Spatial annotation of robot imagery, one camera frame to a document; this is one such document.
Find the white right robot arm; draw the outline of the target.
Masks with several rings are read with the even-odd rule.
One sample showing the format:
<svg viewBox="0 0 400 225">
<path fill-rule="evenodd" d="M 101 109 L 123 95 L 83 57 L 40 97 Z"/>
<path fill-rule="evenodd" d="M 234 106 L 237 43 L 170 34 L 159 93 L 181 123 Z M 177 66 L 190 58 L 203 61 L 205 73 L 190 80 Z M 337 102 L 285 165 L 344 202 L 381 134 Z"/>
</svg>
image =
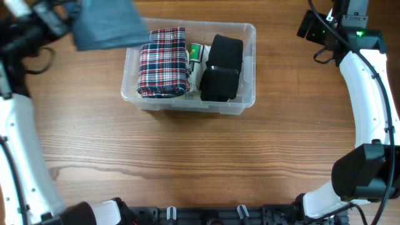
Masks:
<svg viewBox="0 0 400 225">
<path fill-rule="evenodd" d="M 399 197 L 399 116 L 387 75 L 387 48 L 381 31 L 368 29 L 367 1 L 334 1 L 328 14 L 314 6 L 297 35 L 332 52 L 349 92 L 356 129 L 354 149 L 338 159 L 330 180 L 297 201 L 306 224 L 362 204 L 386 204 Z"/>
</svg>

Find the blue denim garment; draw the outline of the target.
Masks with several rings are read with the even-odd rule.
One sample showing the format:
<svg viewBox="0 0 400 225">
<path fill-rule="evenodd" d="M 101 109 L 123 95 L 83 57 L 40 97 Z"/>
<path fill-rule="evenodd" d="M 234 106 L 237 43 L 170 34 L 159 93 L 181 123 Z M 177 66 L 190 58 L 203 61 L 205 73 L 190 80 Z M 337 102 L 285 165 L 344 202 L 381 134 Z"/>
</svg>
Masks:
<svg viewBox="0 0 400 225">
<path fill-rule="evenodd" d="M 132 0 L 84 0 L 72 23 L 78 51 L 133 48 L 151 39 Z"/>
</svg>

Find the white printed t-shirt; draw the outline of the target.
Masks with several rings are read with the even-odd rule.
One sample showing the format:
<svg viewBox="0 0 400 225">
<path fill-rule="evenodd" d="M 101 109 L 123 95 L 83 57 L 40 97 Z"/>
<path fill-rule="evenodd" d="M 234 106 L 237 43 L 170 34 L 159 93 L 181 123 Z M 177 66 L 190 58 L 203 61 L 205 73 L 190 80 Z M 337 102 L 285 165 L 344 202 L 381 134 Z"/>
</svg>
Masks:
<svg viewBox="0 0 400 225">
<path fill-rule="evenodd" d="M 189 77 L 188 83 L 190 90 L 186 96 L 189 98 L 200 100 L 201 90 L 200 82 L 203 74 L 207 68 L 206 62 L 209 58 L 209 52 L 211 47 L 207 45 L 201 45 L 197 43 L 191 44 L 189 51 Z"/>
</svg>

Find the red plaid shirt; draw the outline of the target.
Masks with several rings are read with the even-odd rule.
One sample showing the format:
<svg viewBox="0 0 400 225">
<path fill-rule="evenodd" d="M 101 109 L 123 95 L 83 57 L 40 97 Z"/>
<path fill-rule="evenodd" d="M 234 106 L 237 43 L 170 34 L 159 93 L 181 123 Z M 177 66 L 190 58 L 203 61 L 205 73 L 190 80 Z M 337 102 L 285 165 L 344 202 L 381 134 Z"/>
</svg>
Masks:
<svg viewBox="0 0 400 225">
<path fill-rule="evenodd" d="M 184 27 L 149 32 L 141 47 L 137 92 L 142 98 L 175 98 L 190 90 Z"/>
</svg>

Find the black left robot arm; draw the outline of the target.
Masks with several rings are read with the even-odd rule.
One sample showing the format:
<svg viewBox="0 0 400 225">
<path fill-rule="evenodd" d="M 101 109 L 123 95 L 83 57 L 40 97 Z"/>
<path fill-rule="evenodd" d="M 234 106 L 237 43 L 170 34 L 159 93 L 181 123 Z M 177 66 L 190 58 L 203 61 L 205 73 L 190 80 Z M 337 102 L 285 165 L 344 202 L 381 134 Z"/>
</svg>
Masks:
<svg viewBox="0 0 400 225">
<path fill-rule="evenodd" d="M 26 86 L 23 59 L 38 56 L 65 36 L 81 1 L 69 1 L 66 19 L 55 11 L 62 1 L 6 1 L 16 19 L 1 22 L 1 190 L 6 224 L 125 224 L 125 204 L 119 199 L 66 207 L 49 174 Z"/>
</svg>

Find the black garment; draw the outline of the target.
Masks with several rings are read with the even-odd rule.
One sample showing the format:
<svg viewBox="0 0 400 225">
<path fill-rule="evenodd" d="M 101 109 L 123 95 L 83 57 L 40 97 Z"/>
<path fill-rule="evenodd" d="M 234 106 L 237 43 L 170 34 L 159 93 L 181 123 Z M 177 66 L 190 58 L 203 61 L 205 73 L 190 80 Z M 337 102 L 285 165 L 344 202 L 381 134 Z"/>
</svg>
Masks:
<svg viewBox="0 0 400 225">
<path fill-rule="evenodd" d="M 235 99 L 243 63 L 243 41 L 215 35 L 200 82 L 201 100 Z"/>
</svg>

